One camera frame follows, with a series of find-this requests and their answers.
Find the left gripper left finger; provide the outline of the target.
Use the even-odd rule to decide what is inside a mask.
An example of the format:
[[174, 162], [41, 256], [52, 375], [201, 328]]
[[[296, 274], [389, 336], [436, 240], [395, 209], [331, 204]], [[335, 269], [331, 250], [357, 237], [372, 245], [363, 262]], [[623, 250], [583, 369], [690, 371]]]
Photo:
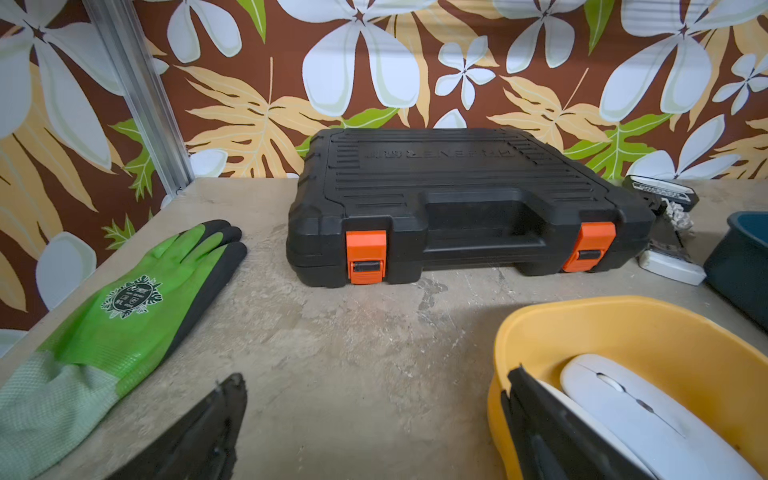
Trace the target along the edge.
[[112, 479], [230, 479], [248, 392], [233, 373], [143, 451], [110, 475]]

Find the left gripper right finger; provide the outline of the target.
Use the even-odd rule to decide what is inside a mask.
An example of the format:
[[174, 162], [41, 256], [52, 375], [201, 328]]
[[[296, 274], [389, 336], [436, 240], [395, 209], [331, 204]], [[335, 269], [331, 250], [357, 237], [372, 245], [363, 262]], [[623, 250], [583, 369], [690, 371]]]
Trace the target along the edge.
[[523, 479], [651, 479], [519, 366], [500, 393], [506, 465]]

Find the white mouse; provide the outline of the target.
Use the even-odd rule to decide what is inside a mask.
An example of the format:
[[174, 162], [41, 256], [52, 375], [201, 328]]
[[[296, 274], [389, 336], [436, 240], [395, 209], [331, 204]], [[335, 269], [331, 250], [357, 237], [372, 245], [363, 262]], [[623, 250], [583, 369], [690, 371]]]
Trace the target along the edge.
[[544, 387], [550, 394], [552, 394], [558, 401], [560, 401], [571, 413], [582, 420], [587, 426], [590, 427], [598, 436], [610, 444], [621, 455], [630, 460], [635, 466], [637, 466], [645, 474], [649, 475], [651, 479], [655, 479], [653, 473], [643, 464], [643, 462], [624, 444], [619, 438], [609, 431], [604, 425], [602, 425], [597, 419], [589, 414], [584, 408], [578, 405], [570, 397], [566, 396], [563, 392], [553, 387], [552, 385], [538, 380], [538, 383]]
[[562, 370], [567, 396], [613, 433], [659, 479], [759, 479], [725, 440], [665, 392], [599, 355]]

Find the yellow plastic tray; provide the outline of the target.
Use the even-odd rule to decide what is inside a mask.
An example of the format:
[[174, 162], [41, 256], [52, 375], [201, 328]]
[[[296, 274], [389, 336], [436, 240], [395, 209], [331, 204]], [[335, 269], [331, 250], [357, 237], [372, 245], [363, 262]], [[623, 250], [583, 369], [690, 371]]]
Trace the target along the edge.
[[488, 424], [505, 475], [520, 479], [502, 398], [518, 366], [556, 386], [568, 361], [598, 354], [639, 374], [686, 407], [767, 474], [767, 358], [711, 320], [640, 296], [597, 297], [524, 307], [494, 341]]

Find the black bit holder strip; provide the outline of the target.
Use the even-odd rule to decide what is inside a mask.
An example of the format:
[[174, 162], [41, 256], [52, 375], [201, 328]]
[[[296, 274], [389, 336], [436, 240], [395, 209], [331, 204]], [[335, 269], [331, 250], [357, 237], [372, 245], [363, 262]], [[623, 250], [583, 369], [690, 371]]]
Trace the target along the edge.
[[693, 227], [690, 211], [699, 202], [694, 189], [669, 180], [628, 174], [622, 186], [646, 202], [655, 220], [649, 243], [637, 257], [638, 265], [655, 275], [698, 286], [704, 269], [690, 257], [682, 234]]

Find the teal plastic tray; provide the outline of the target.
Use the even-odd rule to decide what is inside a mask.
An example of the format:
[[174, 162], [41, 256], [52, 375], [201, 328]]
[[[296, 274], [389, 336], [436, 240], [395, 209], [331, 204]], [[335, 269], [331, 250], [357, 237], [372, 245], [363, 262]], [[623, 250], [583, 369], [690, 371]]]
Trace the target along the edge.
[[704, 263], [706, 281], [767, 330], [767, 212], [735, 212], [727, 223], [727, 233]]

